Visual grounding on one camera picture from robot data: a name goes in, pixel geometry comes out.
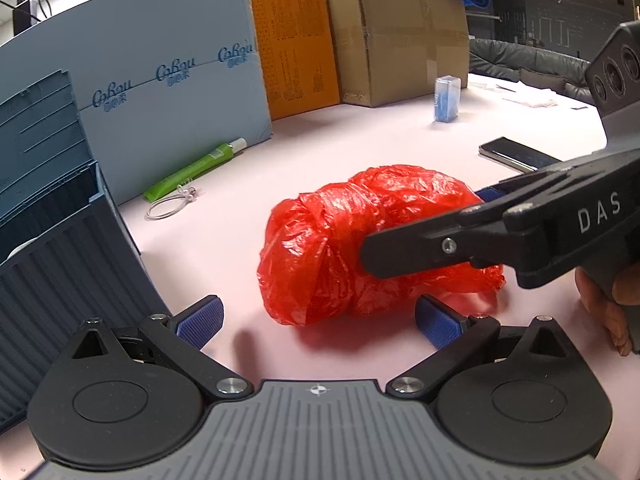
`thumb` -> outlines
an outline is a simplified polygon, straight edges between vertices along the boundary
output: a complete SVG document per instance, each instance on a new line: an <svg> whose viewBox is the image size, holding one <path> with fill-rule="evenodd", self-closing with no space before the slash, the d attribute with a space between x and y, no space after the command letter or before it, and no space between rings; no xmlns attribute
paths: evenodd
<svg viewBox="0 0 640 480"><path fill-rule="evenodd" d="M613 284L613 299L622 305L640 305L640 262L626 268Z"/></svg>

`brown cardboard box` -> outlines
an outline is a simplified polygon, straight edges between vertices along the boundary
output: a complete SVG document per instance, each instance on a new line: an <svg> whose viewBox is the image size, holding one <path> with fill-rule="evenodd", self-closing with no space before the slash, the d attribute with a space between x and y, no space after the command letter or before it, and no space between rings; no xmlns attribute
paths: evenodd
<svg viewBox="0 0 640 480"><path fill-rule="evenodd" d="M433 94L435 79L466 88L462 0L328 0L342 102L380 106Z"/></svg>
<svg viewBox="0 0 640 480"><path fill-rule="evenodd" d="M271 119L340 103L326 0L252 0Z"/></svg>

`orange box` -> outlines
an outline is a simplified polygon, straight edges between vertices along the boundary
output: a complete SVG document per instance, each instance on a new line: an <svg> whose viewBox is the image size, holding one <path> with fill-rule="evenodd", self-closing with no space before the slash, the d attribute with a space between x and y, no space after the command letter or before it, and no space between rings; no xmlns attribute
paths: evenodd
<svg viewBox="0 0 640 480"><path fill-rule="evenodd" d="M271 119L340 103L326 0L252 0Z"/></svg>

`green tube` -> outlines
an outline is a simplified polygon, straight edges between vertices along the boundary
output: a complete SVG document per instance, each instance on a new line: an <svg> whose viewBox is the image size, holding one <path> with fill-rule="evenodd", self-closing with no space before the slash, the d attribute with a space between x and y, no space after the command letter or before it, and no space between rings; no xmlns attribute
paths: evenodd
<svg viewBox="0 0 640 480"><path fill-rule="evenodd" d="M144 192L144 196L149 202L155 202L163 196L168 195L172 191L183 186L189 180L193 180L205 171L219 166L223 162L231 160L234 155L246 148L246 140L238 139L228 144L220 144L215 150L196 160L193 164L188 165L180 171L169 175L157 184L154 184Z"/></svg>

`camera lens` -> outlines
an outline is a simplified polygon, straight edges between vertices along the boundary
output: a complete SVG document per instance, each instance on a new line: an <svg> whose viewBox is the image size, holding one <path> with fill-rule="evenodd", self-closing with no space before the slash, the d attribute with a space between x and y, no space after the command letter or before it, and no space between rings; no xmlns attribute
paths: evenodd
<svg viewBox="0 0 640 480"><path fill-rule="evenodd" d="M602 79L600 79L598 76L593 78L593 86L596 89L596 94L598 94L598 97L602 100L602 101L606 101L607 100L607 89L604 87L604 83L602 82Z"/></svg>
<svg viewBox="0 0 640 480"><path fill-rule="evenodd" d="M638 56L628 46L622 48L622 61L625 62L626 71L629 72L631 79L640 80L640 62Z"/></svg>
<svg viewBox="0 0 640 480"><path fill-rule="evenodd" d="M618 95L622 95L625 91L625 84L622 81L622 74L617 66L612 62L608 62L604 66L604 73L607 75L607 81L611 89Z"/></svg>

